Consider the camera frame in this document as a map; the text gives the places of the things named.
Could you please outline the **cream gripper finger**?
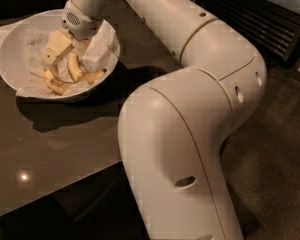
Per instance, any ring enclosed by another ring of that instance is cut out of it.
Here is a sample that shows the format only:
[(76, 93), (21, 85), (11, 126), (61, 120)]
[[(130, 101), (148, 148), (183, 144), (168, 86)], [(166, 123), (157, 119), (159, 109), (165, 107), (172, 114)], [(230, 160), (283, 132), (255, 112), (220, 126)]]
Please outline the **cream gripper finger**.
[(56, 65), (71, 49), (72, 36), (65, 29), (55, 30), (43, 51), (42, 61), (46, 66)]
[(84, 55), (81, 57), (81, 63), (86, 71), (95, 72), (108, 68), (109, 41), (109, 35), (104, 32), (98, 32), (91, 39)]

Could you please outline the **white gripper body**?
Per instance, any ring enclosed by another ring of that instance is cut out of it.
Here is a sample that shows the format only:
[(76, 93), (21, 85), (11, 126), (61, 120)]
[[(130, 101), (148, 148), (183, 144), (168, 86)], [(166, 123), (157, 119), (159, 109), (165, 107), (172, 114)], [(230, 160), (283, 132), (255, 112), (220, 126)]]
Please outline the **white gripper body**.
[(103, 20), (91, 18), (82, 13), (71, 0), (68, 0), (61, 15), (62, 26), (78, 41), (92, 38)]

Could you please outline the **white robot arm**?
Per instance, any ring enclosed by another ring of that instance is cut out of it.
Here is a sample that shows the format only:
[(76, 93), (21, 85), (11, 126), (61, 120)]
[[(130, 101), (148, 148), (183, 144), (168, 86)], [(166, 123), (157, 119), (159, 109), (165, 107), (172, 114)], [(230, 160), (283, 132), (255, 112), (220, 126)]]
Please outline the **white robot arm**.
[[(62, 24), (87, 38), (113, 0), (69, 0)], [(244, 240), (220, 162), (224, 140), (266, 85), (259, 51), (190, 0), (125, 0), (178, 60), (137, 88), (118, 119), (124, 169), (152, 240)]]

